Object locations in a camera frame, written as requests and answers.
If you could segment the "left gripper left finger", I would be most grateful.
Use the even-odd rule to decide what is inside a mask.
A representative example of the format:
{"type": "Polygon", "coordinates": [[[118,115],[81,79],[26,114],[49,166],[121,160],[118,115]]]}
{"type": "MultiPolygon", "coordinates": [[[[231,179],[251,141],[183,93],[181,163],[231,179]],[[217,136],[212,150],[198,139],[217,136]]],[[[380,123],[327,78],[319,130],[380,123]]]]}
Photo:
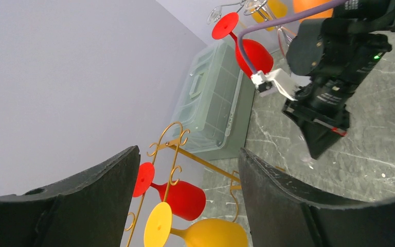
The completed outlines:
{"type": "Polygon", "coordinates": [[[58,182],[0,196],[0,246],[120,246],[139,164],[131,146],[58,182]]]}

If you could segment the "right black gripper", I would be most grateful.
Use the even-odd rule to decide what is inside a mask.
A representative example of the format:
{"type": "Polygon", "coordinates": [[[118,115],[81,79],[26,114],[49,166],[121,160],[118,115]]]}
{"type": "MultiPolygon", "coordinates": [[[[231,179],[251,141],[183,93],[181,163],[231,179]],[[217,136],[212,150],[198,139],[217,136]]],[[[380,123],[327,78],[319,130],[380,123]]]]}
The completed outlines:
{"type": "Polygon", "coordinates": [[[286,100],[282,112],[300,128],[312,159],[317,160],[350,128],[346,102],[354,84],[340,80],[314,80],[286,100]]]}

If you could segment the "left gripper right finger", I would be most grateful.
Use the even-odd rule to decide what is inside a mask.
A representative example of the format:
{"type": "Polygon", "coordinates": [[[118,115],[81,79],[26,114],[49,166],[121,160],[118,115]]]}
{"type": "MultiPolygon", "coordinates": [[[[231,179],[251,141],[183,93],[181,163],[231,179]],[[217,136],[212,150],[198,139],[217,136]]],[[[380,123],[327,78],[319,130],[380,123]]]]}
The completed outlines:
{"type": "Polygon", "coordinates": [[[395,246],[395,197],[364,202],[313,187],[247,149],[242,194],[254,246],[395,246]]]}

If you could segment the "clear glass with red dots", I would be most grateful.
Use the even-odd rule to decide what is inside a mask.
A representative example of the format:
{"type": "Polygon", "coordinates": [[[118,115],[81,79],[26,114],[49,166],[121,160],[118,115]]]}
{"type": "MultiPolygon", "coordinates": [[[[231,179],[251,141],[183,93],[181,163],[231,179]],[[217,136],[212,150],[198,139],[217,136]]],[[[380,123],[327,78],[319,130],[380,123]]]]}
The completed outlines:
{"type": "Polygon", "coordinates": [[[314,159],[312,159],[306,140],[302,134],[298,136],[298,156],[304,165],[308,166],[310,169],[314,170],[314,159]]]}

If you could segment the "gold wire glass rack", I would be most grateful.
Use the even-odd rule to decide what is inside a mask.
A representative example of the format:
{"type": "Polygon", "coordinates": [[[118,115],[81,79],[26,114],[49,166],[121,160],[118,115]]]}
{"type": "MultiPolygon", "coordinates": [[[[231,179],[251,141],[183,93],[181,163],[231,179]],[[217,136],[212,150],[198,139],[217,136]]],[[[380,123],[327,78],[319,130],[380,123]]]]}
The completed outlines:
{"type": "MultiPolygon", "coordinates": [[[[182,181],[180,178],[176,178],[175,174],[176,173],[181,173],[182,172],[182,167],[181,165],[178,165],[176,163],[177,161],[177,156],[179,154],[182,154],[183,156],[203,165],[205,168],[207,168],[210,171],[216,172],[226,178],[228,178],[229,180],[229,184],[228,184],[228,188],[229,188],[229,193],[230,196],[233,198],[234,200],[234,204],[236,206],[236,210],[235,210],[235,214],[233,216],[233,219],[231,220],[226,220],[226,221],[230,221],[230,222],[234,222],[237,223],[237,219],[239,216],[239,201],[236,198],[236,196],[234,195],[233,191],[235,190],[240,190],[242,188],[241,186],[241,182],[240,182],[240,178],[239,178],[239,173],[238,171],[233,170],[232,172],[228,172],[212,163],[210,163],[209,161],[206,161],[192,153],[187,152],[186,150],[184,150],[182,148],[182,146],[187,142],[187,138],[184,136],[185,134],[189,134],[190,130],[188,129],[184,129],[182,124],[178,121],[175,121],[171,124],[169,124],[163,131],[163,133],[161,134],[161,136],[159,137],[157,142],[152,143],[152,147],[154,147],[154,151],[152,153],[147,153],[148,157],[151,157],[152,160],[150,161],[150,163],[153,164],[154,168],[155,168],[155,175],[156,175],[156,159],[157,159],[157,154],[160,152],[160,150],[162,149],[172,149],[174,151],[174,155],[173,155],[173,161],[172,164],[170,165],[170,167],[167,169],[168,170],[168,178],[166,183],[168,184],[167,186],[167,190],[165,192],[165,196],[163,200],[160,200],[160,202],[166,202],[167,203],[167,196],[168,196],[168,192],[169,192],[169,187],[176,185],[179,181],[182,181]]],[[[136,213],[133,212],[129,212],[129,216],[132,217],[132,221],[131,224],[125,228],[126,232],[129,232],[129,236],[128,236],[128,240],[126,245],[130,246],[131,242],[132,242],[132,238],[135,232],[135,228],[140,216],[140,212],[141,212],[141,208],[143,206],[143,203],[145,201],[145,196],[146,193],[143,193],[142,196],[137,197],[139,198],[139,206],[138,206],[138,210],[136,213]]],[[[172,227],[178,230],[185,230],[187,229],[189,226],[191,226],[192,224],[200,221],[198,219],[199,217],[197,217],[197,219],[193,220],[193,221],[188,221],[188,220],[184,220],[176,215],[173,214],[173,222],[172,222],[172,227]]]]}

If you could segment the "yellow goblet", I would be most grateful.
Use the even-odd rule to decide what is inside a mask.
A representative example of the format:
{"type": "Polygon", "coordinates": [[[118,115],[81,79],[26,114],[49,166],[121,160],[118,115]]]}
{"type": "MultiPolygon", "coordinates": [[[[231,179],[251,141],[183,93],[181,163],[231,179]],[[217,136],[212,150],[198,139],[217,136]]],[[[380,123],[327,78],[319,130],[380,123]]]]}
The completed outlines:
{"type": "Polygon", "coordinates": [[[266,21],[266,19],[260,15],[260,13],[262,13],[268,20],[272,20],[273,18],[267,13],[270,10],[274,14],[275,18],[284,17],[288,13],[287,5],[284,4],[282,1],[269,0],[267,1],[266,5],[259,10],[259,13],[257,11],[255,13],[252,13],[252,18],[257,23],[262,23],[266,21]]]}
{"type": "Polygon", "coordinates": [[[173,228],[172,222],[170,205],[158,203],[146,222],[144,246],[164,246],[170,235],[183,238],[186,246],[248,246],[246,231],[234,222],[210,218],[200,220],[185,230],[173,228]]]}

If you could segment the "red goblet back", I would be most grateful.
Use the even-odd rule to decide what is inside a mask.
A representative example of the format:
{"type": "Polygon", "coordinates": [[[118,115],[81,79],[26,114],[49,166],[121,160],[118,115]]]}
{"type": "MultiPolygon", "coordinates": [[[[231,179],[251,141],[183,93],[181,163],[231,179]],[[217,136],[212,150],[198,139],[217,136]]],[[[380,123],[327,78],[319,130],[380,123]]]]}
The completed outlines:
{"type": "MultiPolygon", "coordinates": [[[[158,191],[160,199],[163,200],[168,184],[155,184],[153,183],[154,177],[153,164],[150,162],[141,164],[132,197],[140,197],[152,187],[158,191]]],[[[179,181],[176,185],[169,187],[167,203],[171,206],[174,215],[184,220],[193,221],[202,214],[206,206],[206,195],[199,187],[179,181]]]]}

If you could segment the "red goblet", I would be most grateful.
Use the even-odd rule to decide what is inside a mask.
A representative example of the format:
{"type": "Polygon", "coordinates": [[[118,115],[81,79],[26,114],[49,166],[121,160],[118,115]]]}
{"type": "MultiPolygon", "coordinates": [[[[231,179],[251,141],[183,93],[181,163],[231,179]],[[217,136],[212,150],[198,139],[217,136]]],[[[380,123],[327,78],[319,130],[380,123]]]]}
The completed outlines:
{"type": "MultiPolygon", "coordinates": [[[[212,37],[215,40],[220,40],[227,35],[230,35],[235,42],[235,56],[236,61],[241,70],[251,77],[253,72],[244,61],[239,49],[237,36],[233,33],[234,28],[239,22],[239,15],[236,12],[231,12],[223,16],[214,26],[212,30],[212,37]]],[[[251,39],[243,39],[243,47],[250,61],[257,71],[263,71],[265,74],[269,73],[274,65],[274,60],[271,54],[259,42],[251,39]]]]}
{"type": "MultiPolygon", "coordinates": [[[[140,197],[152,187],[158,191],[160,199],[163,200],[168,184],[155,184],[153,183],[154,177],[153,164],[150,162],[141,164],[132,197],[140,197]]],[[[174,215],[184,220],[193,221],[202,214],[206,206],[206,195],[199,187],[179,181],[176,185],[169,187],[167,203],[171,206],[174,215]]]]}

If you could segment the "tall clear flute glass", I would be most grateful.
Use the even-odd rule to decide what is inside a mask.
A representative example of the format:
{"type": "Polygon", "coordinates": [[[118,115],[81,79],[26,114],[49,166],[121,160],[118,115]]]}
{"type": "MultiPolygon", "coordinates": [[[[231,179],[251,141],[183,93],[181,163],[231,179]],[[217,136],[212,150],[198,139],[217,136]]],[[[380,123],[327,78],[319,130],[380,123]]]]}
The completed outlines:
{"type": "MultiPolygon", "coordinates": [[[[267,13],[273,18],[272,20],[278,19],[278,18],[275,18],[274,14],[272,13],[271,10],[268,11],[267,13]]],[[[263,16],[266,19],[266,21],[270,21],[262,13],[260,13],[260,15],[263,16]]],[[[276,31],[279,49],[280,49],[282,55],[284,57],[286,57],[286,52],[288,51],[290,43],[292,42],[292,39],[296,36],[296,34],[282,25],[275,26],[275,27],[269,27],[269,28],[266,28],[265,30],[267,30],[267,31],[275,30],[276,31]]]]}

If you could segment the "silver wire glass rack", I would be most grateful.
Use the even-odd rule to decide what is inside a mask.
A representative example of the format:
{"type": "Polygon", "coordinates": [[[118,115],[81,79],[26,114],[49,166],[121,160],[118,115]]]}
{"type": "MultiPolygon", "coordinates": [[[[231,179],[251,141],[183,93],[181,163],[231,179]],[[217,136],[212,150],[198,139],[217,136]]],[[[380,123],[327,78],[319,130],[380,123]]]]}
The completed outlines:
{"type": "Polygon", "coordinates": [[[212,9],[211,14],[215,16],[221,16],[222,9],[224,7],[233,8],[236,13],[245,12],[245,15],[256,12],[267,4],[268,0],[258,0],[258,1],[235,1],[234,3],[221,4],[212,9]]]}

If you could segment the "clear stemless glass front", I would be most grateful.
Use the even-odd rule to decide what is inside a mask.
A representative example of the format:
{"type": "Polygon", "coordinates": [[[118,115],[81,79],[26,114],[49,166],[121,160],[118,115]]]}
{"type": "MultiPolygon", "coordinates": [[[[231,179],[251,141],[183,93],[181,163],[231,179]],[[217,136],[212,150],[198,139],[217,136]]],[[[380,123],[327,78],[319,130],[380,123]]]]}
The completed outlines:
{"type": "Polygon", "coordinates": [[[212,9],[206,21],[207,25],[216,23],[220,19],[221,15],[222,15],[221,6],[217,6],[214,9],[212,9]]]}

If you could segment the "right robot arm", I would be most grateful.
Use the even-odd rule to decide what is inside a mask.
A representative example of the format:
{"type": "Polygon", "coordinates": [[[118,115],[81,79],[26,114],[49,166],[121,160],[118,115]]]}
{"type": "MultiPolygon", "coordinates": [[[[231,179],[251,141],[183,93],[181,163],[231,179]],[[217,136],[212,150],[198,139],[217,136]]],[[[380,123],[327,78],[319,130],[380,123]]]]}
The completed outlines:
{"type": "Polygon", "coordinates": [[[347,134],[347,100],[392,50],[386,31],[395,32],[395,1],[347,1],[329,18],[300,24],[286,59],[295,75],[311,81],[282,111],[300,128],[312,159],[347,134]]]}

